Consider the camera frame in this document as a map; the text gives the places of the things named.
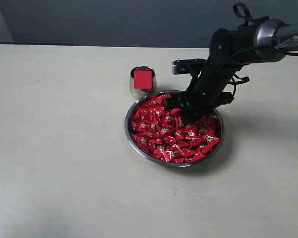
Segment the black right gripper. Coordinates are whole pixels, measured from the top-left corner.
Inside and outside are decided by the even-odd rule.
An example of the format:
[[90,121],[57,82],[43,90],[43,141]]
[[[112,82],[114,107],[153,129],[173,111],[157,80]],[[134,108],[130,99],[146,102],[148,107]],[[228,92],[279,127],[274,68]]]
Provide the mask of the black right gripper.
[[196,123],[198,116],[208,115],[234,100],[233,93],[224,91],[234,73],[234,64],[217,65],[208,59],[199,75],[191,74],[192,80],[181,95],[172,95],[162,104],[165,109],[181,109],[183,123]]

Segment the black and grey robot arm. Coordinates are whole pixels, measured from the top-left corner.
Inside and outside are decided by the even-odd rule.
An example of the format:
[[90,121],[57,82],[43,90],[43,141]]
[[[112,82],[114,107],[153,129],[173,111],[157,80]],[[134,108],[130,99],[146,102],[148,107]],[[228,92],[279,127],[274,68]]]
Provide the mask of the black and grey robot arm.
[[279,62],[285,56],[298,56],[298,23],[285,24],[267,19],[236,30],[217,30],[211,39],[207,59],[184,59],[172,63],[172,73],[190,74],[187,89],[163,101],[166,109],[179,108],[192,118],[210,114],[215,108],[229,104],[234,93],[224,91],[248,77],[234,81],[236,73],[253,63]]

